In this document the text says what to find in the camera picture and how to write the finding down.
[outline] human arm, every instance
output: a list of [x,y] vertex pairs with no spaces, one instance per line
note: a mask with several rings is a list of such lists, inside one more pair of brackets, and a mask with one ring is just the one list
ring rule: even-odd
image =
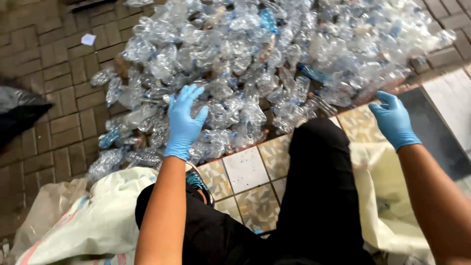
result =
[[471,263],[471,202],[415,136],[402,102],[382,91],[378,99],[381,106],[369,107],[397,151],[412,209],[437,264]]
[[186,218],[185,161],[208,115],[204,106],[190,117],[194,100],[203,92],[185,86],[169,104],[170,139],[154,189],[147,204],[136,248],[136,265],[181,264]]

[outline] shoelace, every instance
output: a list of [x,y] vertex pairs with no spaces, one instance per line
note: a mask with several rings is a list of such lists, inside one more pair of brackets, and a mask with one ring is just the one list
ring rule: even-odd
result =
[[187,183],[193,186],[193,188],[197,187],[201,190],[209,190],[195,172],[187,174],[186,179]]

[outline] black garbage bag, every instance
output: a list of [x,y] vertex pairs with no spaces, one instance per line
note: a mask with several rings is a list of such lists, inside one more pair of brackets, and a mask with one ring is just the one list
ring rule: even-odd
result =
[[0,84],[0,149],[31,128],[51,107],[38,94]]

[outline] pile of plastic bottles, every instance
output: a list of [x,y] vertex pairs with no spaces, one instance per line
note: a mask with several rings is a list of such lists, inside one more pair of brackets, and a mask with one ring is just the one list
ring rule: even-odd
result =
[[[160,167],[169,137],[169,95],[184,85],[205,88],[193,116],[210,107],[190,150],[189,161],[200,164],[265,139],[260,98],[271,102],[277,133],[289,133],[317,110],[331,116],[337,111],[332,105],[368,101],[407,77],[409,58],[455,40],[450,30],[431,35],[432,19],[412,0],[167,0],[154,9],[140,18],[119,54],[131,64],[127,77],[108,68],[90,81],[108,83],[108,106],[119,102],[131,110],[106,122],[99,145],[117,148],[100,154],[89,169],[92,180],[124,161],[128,167]],[[132,151],[143,140],[138,130],[147,135],[148,147]]]

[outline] forearm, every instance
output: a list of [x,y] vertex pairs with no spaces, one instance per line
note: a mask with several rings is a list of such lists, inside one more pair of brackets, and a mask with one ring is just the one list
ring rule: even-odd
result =
[[415,217],[438,264],[471,258],[471,203],[421,144],[398,149]]
[[187,212],[185,161],[166,157],[149,199],[135,263],[181,264]]

